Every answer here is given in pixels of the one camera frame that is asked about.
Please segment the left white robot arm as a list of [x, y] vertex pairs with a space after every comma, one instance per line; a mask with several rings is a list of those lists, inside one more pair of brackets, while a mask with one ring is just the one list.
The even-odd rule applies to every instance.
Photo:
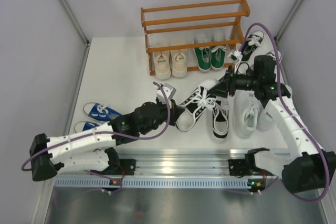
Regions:
[[113, 175], [120, 167], [117, 146], [160, 137], [164, 131], [149, 137], [146, 134], [161, 125], [175, 126], [184, 111], [174, 100], [168, 103], [156, 100], [82, 132], [59, 137], [38, 134], [29, 149], [30, 168], [22, 166], [22, 170], [30, 171], [35, 182], [82, 170]]

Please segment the beige sneaker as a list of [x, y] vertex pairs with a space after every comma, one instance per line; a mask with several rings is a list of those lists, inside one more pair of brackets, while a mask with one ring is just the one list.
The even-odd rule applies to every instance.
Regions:
[[174, 49], [170, 51], [172, 58], [172, 75], [183, 78], [187, 74], [187, 49]]
[[160, 80], [166, 80], [171, 76], [170, 51], [156, 51], [152, 53], [155, 67], [155, 75]]

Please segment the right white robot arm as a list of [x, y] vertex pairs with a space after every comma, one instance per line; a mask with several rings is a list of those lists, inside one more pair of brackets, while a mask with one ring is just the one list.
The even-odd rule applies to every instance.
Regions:
[[313, 139], [296, 113], [287, 87], [276, 81], [277, 68], [278, 63], [273, 57], [257, 56], [251, 74], [237, 74], [229, 67], [209, 92], [226, 98], [238, 90], [253, 91], [286, 142], [290, 159], [284, 159], [267, 148], [249, 150], [245, 155], [245, 167], [250, 174], [265, 170], [280, 178], [293, 194], [319, 188], [327, 190], [335, 172], [335, 152], [325, 151]]

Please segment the black white-striped sneaker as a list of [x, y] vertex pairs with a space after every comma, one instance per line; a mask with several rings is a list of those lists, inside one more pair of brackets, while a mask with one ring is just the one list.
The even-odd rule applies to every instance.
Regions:
[[229, 132], [229, 104], [227, 99], [217, 100], [212, 111], [212, 129], [217, 138], [224, 139]]
[[195, 126], [206, 110], [215, 111], [219, 107], [219, 99], [209, 93], [218, 84], [216, 79], [206, 79], [199, 83], [180, 107], [184, 112], [176, 120], [176, 127], [181, 132], [187, 132]]

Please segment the green sneaker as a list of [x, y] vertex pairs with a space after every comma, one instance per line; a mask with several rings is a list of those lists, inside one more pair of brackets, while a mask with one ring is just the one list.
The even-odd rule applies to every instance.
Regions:
[[[212, 34], [212, 42], [224, 41], [225, 35], [221, 30]], [[220, 70], [224, 65], [226, 54], [226, 45], [217, 45], [211, 47], [211, 65], [213, 70]]]
[[[207, 42], [207, 37], [204, 33], [197, 33], [194, 37], [194, 44], [202, 44]], [[197, 65], [200, 71], [207, 72], [211, 68], [210, 47], [195, 47], [194, 53], [197, 60]]]

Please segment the blue sneaker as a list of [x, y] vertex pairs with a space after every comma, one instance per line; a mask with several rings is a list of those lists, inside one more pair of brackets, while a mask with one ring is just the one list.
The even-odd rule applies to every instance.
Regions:
[[109, 122], [121, 116], [121, 113], [101, 103], [89, 102], [83, 106], [86, 116], [96, 121]]
[[79, 133], [82, 131], [94, 131], [103, 132], [111, 130], [111, 127], [107, 124], [107, 122], [88, 122], [88, 121], [81, 121], [74, 125], [73, 128], [75, 133]]

